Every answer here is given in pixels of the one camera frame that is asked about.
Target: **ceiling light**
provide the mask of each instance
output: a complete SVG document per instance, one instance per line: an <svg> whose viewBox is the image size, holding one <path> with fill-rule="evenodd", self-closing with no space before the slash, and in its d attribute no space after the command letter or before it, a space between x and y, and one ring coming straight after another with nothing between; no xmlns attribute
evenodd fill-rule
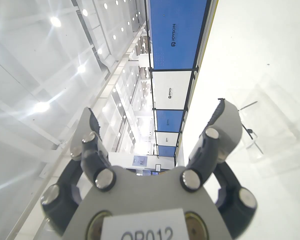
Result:
<svg viewBox="0 0 300 240"><path fill-rule="evenodd" d="M47 111L49 108L50 108L50 104L48 102L39 102L34 106L33 110L36 113L43 113Z"/></svg>
<svg viewBox="0 0 300 240"><path fill-rule="evenodd" d="M57 17L51 17L50 21L51 21L51 24L53 24L55 27L61 26L61 22L60 22L59 18L57 18Z"/></svg>
<svg viewBox="0 0 300 240"><path fill-rule="evenodd" d="M79 73L84 73L86 71L86 67L84 66L84 65L80 65L79 67L78 67L78 72Z"/></svg>

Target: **metal bolt head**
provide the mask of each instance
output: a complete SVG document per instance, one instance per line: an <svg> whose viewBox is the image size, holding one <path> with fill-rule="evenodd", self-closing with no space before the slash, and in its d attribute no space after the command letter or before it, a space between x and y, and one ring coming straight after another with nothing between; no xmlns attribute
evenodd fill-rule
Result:
<svg viewBox="0 0 300 240"><path fill-rule="evenodd" d="M241 188L239 191L239 199L241 202L249 207L249 208L256 208L257 207L257 200L255 196L251 193L251 191L247 190L246 188Z"/></svg>
<svg viewBox="0 0 300 240"><path fill-rule="evenodd" d="M40 202L42 205L48 205L53 202L60 193L59 186L57 184L51 185L47 190L42 194Z"/></svg>
<svg viewBox="0 0 300 240"><path fill-rule="evenodd" d="M95 179L95 185L100 190L107 189L114 179L114 173L110 169L100 171Z"/></svg>
<svg viewBox="0 0 300 240"><path fill-rule="evenodd" d="M91 133L83 136L82 142L88 143L88 142L92 141L95 137L96 137L96 135L94 134L94 132L91 132Z"/></svg>
<svg viewBox="0 0 300 240"><path fill-rule="evenodd" d="M192 169L187 169L182 173L182 181L184 185L192 191L200 187L200 178Z"/></svg>
<svg viewBox="0 0 300 240"><path fill-rule="evenodd" d="M219 133L217 130L215 130L214 128L212 127L209 127L206 129L206 135L210 138L213 138L213 139L218 139L219 138Z"/></svg>

